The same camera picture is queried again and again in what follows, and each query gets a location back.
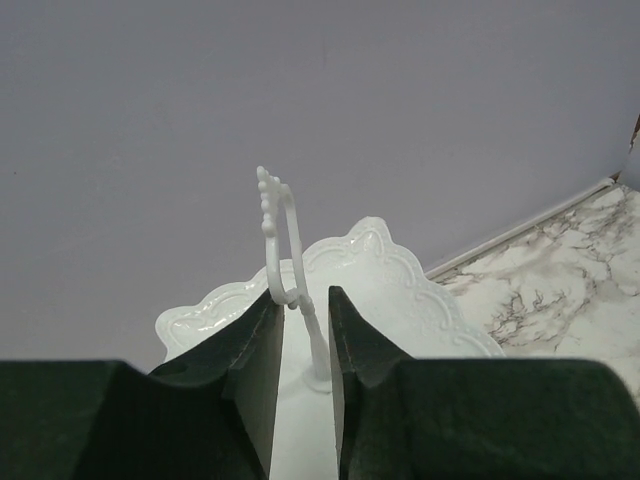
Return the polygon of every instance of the white plastic loop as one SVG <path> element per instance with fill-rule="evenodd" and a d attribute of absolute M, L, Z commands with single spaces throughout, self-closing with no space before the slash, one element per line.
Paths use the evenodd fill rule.
<path fill-rule="evenodd" d="M 278 177 L 272 177 L 263 167 L 258 167 L 258 189 L 264 213 L 262 233 L 265 237 L 267 257 L 267 282 L 273 300 L 279 305 L 288 305 L 291 309 L 300 308 L 311 343 L 311 360 L 313 377 L 316 381 L 326 383 L 331 379 L 329 348 L 315 313 L 313 300 L 309 297 L 307 280 L 302 261 L 302 242 L 298 231 L 298 217 L 293 194 L 289 185 L 282 183 Z M 291 244 L 291 260 L 296 287 L 285 291 L 280 273 L 280 246 L 278 242 L 278 204 L 282 200 L 287 218 L 289 243 Z M 317 390 L 326 391 L 326 386 L 311 385 Z"/>

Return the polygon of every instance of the white ceramic tray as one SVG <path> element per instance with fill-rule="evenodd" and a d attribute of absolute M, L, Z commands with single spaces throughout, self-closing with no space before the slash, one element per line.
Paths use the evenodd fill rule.
<path fill-rule="evenodd" d="M 491 337 L 465 324 L 453 296 L 425 278 L 418 259 L 393 243 L 380 218 L 364 218 L 345 237 L 313 244 L 303 259 L 325 338 L 328 287 L 339 285 L 369 323 L 414 357 L 504 356 Z M 281 271 L 285 288 L 294 287 L 290 260 L 281 262 Z M 263 268 L 248 282 L 216 288 L 196 306 L 164 312 L 156 332 L 167 360 L 233 322 L 266 289 Z M 331 395 L 302 381 L 309 337 L 299 310 L 285 309 L 285 316 L 271 478 L 337 479 Z"/>

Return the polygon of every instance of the light gray wall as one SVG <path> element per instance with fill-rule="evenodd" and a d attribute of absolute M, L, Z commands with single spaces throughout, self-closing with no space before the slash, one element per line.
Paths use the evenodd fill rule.
<path fill-rule="evenodd" d="M 636 146 L 631 151 L 618 181 L 640 191 L 640 140 L 636 140 Z"/>
<path fill-rule="evenodd" d="M 159 363 L 163 310 L 382 216 L 425 268 L 624 162 L 637 0 L 8 0 L 0 356 Z"/>

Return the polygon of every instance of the white plastic hook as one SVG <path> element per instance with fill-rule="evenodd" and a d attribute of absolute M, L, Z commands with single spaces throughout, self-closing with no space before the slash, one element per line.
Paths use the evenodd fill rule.
<path fill-rule="evenodd" d="M 307 280 L 302 261 L 302 242 L 298 231 L 298 217 L 293 194 L 289 185 L 282 183 L 278 177 L 272 177 L 264 167 L 258 167 L 257 173 L 258 189 L 262 199 L 261 207 L 264 213 L 262 233 L 265 236 L 269 292 L 277 304 L 288 305 L 292 310 L 300 309 L 311 343 L 313 378 L 308 380 L 312 380 L 310 385 L 312 388 L 326 391 L 326 384 L 331 379 L 329 348 L 320 331 L 315 307 L 307 289 Z M 291 260 L 296 282 L 296 287 L 289 291 L 285 291 L 282 284 L 282 274 L 280 273 L 280 246 L 276 220 L 278 204 L 281 200 L 284 204 L 287 218 Z"/>

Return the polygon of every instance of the gray veined marble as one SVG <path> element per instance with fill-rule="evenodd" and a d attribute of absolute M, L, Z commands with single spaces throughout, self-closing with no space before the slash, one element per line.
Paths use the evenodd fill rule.
<path fill-rule="evenodd" d="M 508 356 L 603 361 L 640 404 L 640 193 L 615 185 L 436 281 Z"/>

